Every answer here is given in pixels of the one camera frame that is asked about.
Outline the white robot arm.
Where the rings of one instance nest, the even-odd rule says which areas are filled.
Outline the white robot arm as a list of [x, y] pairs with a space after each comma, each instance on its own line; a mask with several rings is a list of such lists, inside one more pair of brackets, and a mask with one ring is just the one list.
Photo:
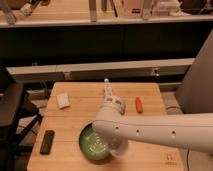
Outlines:
[[93, 130], [112, 149], [122, 141], [138, 141], [213, 154], [213, 114], [125, 115], [125, 102], [107, 96], [92, 122]]

